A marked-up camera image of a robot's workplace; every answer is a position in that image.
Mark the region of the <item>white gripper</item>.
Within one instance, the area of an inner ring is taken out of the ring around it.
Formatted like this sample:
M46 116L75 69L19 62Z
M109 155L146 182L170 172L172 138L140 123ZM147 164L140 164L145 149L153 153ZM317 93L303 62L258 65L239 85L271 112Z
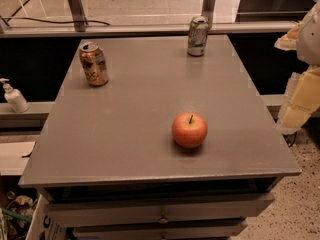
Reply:
M320 108L320 1L301 24L278 38L274 47L284 51L297 49L298 59L311 65L302 74L292 73L278 113L277 129L283 135L291 135Z

